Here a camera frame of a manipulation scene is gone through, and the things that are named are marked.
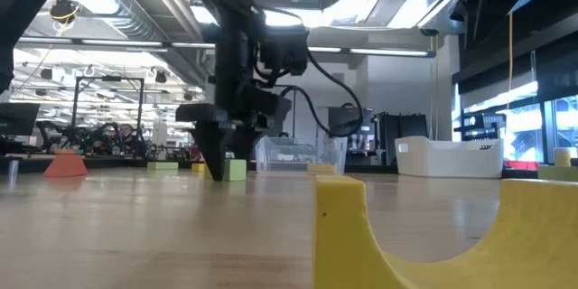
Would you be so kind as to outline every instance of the orange triangular block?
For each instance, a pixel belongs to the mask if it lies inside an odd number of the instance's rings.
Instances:
[[[44,177],[83,176],[87,173],[82,157],[77,154],[59,154],[44,171]]]

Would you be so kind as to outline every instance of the clear plastic bin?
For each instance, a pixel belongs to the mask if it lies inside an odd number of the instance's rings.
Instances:
[[[347,138],[306,141],[265,136],[256,145],[256,170],[343,174],[346,152]]]

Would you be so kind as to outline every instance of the white plastic bin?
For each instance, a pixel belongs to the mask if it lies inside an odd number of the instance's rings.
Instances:
[[[396,139],[400,174],[423,177],[500,178],[503,141],[430,141],[424,136]]]
[[[347,138],[306,141],[263,137],[256,145],[257,172],[322,172],[343,174]]]

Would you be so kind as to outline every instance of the yellow arch block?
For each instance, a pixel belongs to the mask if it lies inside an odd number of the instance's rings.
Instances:
[[[317,176],[315,220],[314,289],[578,288],[578,183],[502,181],[486,237],[435,263],[380,250],[350,177]]]

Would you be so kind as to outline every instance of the metal frame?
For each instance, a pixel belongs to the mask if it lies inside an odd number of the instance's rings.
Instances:
[[[138,115],[136,118],[136,138],[137,139],[144,139],[143,138],[143,129],[141,128],[141,119],[143,115],[143,101],[144,101],[144,94],[145,94],[145,79],[144,78],[125,78],[125,77],[118,77],[118,76],[103,76],[103,77],[84,77],[80,76],[76,78],[76,85],[74,87],[74,100],[72,104],[72,118],[70,121],[70,126],[74,130],[76,126],[76,114],[79,106],[79,95],[84,89],[80,89],[80,82],[82,80],[102,80],[105,82],[121,82],[122,80],[133,80],[138,81],[141,83],[141,87],[139,89],[138,94]]]

